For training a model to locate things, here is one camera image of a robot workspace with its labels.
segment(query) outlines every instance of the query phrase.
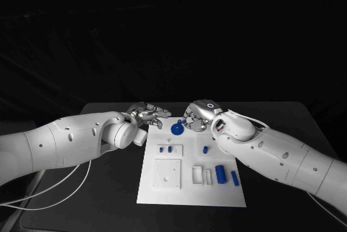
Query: black background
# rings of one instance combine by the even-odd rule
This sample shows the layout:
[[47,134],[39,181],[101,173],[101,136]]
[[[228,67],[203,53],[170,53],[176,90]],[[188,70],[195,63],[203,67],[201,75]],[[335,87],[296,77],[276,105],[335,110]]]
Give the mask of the black background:
[[347,160],[345,0],[0,0],[0,118],[297,101]]

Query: white cable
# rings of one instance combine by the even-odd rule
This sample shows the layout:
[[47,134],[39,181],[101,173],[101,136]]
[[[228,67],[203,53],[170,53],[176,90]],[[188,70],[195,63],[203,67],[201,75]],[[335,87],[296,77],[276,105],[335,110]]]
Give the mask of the white cable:
[[337,216],[325,209],[325,207],[321,205],[321,203],[316,201],[316,199],[313,198],[313,196],[308,193],[309,197],[312,198],[312,200],[316,202],[316,204],[323,208],[323,210],[329,213],[329,215],[339,221],[339,223],[347,227],[347,224],[337,218]]
[[5,203],[0,203],[0,206],[4,206],[4,205],[7,205],[7,204],[10,204],[10,203],[20,202],[20,201],[23,201],[23,200],[26,200],[26,199],[30,199],[30,198],[36,197],[37,195],[43,194],[44,192],[47,192],[55,186],[57,186],[57,185],[66,180],[66,178],[72,175],[72,173],[75,172],[75,170],[76,170],[78,167],[79,167],[79,165],[73,168],[72,172],[70,172],[70,173],[68,174],[68,176],[62,179],[62,181],[57,182],[52,187],[49,187],[47,189],[44,189],[44,190],[40,191],[39,193],[33,194],[31,196],[27,196],[27,197],[21,198],[21,199],[13,200],[13,201],[5,202]]
[[57,203],[55,203],[55,204],[52,204],[50,206],[43,207],[43,208],[21,208],[21,207],[11,206],[11,205],[3,205],[3,206],[5,206],[5,207],[11,207],[11,208],[17,208],[17,209],[21,209],[21,210],[40,210],[40,209],[50,208],[50,207],[53,207],[55,205],[57,205],[59,203],[62,203],[62,202],[63,202],[63,201],[65,201],[65,200],[73,195],[73,193],[78,191],[81,185],[83,184],[85,179],[86,179],[86,176],[88,176],[89,168],[91,168],[91,163],[92,163],[92,161],[88,162],[88,170],[86,170],[86,174],[85,174],[85,177],[83,177],[83,179],[82,179],[82,182],[81,182],[78,188],[75,189],[75,191],[72,192],[72,194],[70,194],[63,200],[60,200]]
[[250,117],[241,115],[240,113],[234,112],[232,110],[230,110],[230,111],[232,112],[232,114],[235,115],[235,117],[240,116],[240,117],[243,117],[243,118],[245,118],[245,119],[248,119],[248,120],[257,122],[257,123],[261,124],[266,128],[270,128],[270,127],[269,127],[261,121],[258,121],[258,120],[256,120],[256,119],[253,119],[253,118],[250,118]]

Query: white board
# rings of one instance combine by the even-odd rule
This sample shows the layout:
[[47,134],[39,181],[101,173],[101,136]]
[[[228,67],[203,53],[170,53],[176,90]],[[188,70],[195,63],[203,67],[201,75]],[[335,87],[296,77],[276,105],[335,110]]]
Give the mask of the white board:
[[[137,203],[245,207],[235,158],[232,156],[227,158],[219,157],[217,153],[218,147],[217,145],[214,145],[215,141],[211,141],[209,145],[211,147],[214,147],[214,152],[206,152],[206,154],[209,153],[209,158],[201,158],[198,155],[198,147],[203,147],[203,144],[206,143],[201,142],[198,136],[212,136],[211,130],[209,128],[206,128],[203,132],[196,133],[188,129],[183,129],[183,133],[176,136],[170,132],[170,127],[177,122],[177,119],[180,118],[160,119],[162,130],[159,130],[154,126],[149,127],[138,182]],[[182,156],[164,157],[164,155],[157,155],[157,145],[182,145]],[[179,188],[153,188],[154,170],[157,169],[157,167],[154,166],[156,160],[179,160]],[[227,178],[225,184],[217,183],[217,165],[224,166]],[[192,181],[193,166],[201,167],[202,185],[195,185]],[[240,186],[234,185],[231,171],[235,171]],[[170,177],[173,175],[167,175],[167,181],[163,181],[163,175],[164,172],[157,175],[157,180],[160,180],[160,183],[163,183],[163,186],[166,186],[166,182],[170,181]]]

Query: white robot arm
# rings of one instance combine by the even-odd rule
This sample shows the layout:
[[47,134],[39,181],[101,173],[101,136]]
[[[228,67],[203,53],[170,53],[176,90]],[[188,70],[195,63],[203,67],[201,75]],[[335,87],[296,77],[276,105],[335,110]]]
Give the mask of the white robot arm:
[[170,115],[140,102],[124,113],[65,117],[31,131],[0,136],[0,186],[39,170],[79,165],[131,142],[141,146],[147,132],[138,127],[146,123],[160,129],[156,118]]
[[266,178],[321,198],[347,214],[347,164],[329,158],[289,135],[264,125],[257,128],[234,111],[222,112],[211,100],[189,104],[185,127],[211,132],[219,150],[232,155]]

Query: gray table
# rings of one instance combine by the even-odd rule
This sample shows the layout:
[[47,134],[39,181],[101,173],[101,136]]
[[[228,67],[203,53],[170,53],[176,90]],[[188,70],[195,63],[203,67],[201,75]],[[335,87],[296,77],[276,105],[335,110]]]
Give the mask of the gray table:
[[[81,114],[124,111],[131,103],[91,103]],[[156,103],[180,117],[189,103]],[[321,153],[337,158],[310,114],[296,102],[219,103],[292,135]],[[240,162],[238,174],[247,208],[136,204],[144,146],[102,155],[91,163],[89,176],[75,195],[55,207],[26,211],[13,231],[26,228],[55,231],[344,231],[308,194],[266,179]],[[53,204],[76,188],[88,163],[53,190],[30,200],[29,206]],[[72,168],[47,170],[37,191],[53,185]]]

